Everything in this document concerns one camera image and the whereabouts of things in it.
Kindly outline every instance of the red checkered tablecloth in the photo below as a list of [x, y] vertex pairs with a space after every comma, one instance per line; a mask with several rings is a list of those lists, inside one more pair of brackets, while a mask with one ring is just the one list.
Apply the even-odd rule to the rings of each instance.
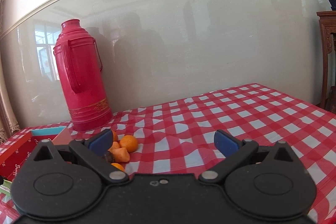
[[[69, 122], [73, 137], [90, 138], [101, 129], [79, 133]], [[286, 140], [317, 185], [317, 197], [309, 216], [331, 224], [336, 217], [336, 116], [314, 105], [259, 84], [217, 90], [200, 96], [115, 113], [104, 128], [119, 138], [134, 135], [139, 148], [125, 165], [128, 174], [195, 173], [223, 160], [213, 137], [224, 129], [239, 139], [254, 139], [260, 145]], [[11, 137], [6, 149], [27, 128]], [[10, 198], [0, 195], [0, 223], [8, 224], [18, 214]]]

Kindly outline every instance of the red gift box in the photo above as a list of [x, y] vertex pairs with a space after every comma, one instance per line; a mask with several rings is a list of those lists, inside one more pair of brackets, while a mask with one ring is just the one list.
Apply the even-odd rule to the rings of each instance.
[[50, 139], [54, 144], [68, 144], [72, 139], [67, 127], [43, 128], [27, 132], [0, 155], [0, 175], [12, 181], [39, 141]]

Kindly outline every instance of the thermos handle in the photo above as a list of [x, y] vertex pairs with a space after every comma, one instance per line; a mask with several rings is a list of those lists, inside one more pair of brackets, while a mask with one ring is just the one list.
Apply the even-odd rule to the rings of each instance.
[[76, 74], [74, 70], [74, 66], [72, 64], [71, 56], [70, 56], [70, 40], [67, 40], [63, 43], [61, 43], [61, 49], [63, 54], [63, 60], [65, 65], [65, 70], [67, 72], [67, 76], [69, 79], [70, 86], [74, 93], [80, 93], [80, 86], [76, 79]]
[[99, 57], [99, 62], [100, 62], [100, 68], [99, 68], [99, 70], [102, 71], [102, 69], [103, 69], [103, 63], [101, 62], [101, 59], [100, 59], [100, 55], [99, 55], [96, 39], [93, 39], [93, 43], [94, 43], [94, 46], [96, 47], [97, 54], [98, 54], [98, 57]]

